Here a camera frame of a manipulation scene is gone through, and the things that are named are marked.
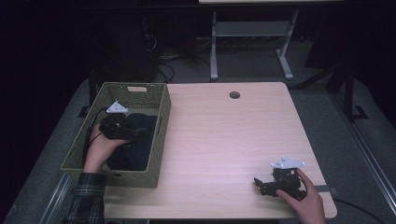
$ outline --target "plaid sleeve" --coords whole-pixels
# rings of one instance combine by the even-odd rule
[[[106,182],[106,175],[81,173],[63,223],[105,223],[103,197]]]

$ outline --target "hand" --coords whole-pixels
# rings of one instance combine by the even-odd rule
[[[113,151],[128,143],[122,139],[108,139],[99,131],[99,124],[93,128],[90,138],[90,148],[88,149],[87,159],[84,164],[84,173],[101,173],[105,161],[111,156]]]
[[[297,217],[303,224],[323,224],[326,223],[323,209],[323,199],[318,194],[312,181],[301,171],[297,170],[297,174],[303,180],[306,186],[306,197],[300,202],[293,199],[283,190],[277,190],[276,194],[285,200],[297,213]]]

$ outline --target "white object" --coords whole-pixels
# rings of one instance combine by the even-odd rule
[[[280,161],[271,163],[271,166],[278,169],[298,168],[305,166],[305,162],[283,156]]]
[[[125,108],[123,105],[120,105],[118,101],[114,102],[113,105],[111,105],[107,111],[109,114],[116,114],[116,113],[127,113],[128,108]]]

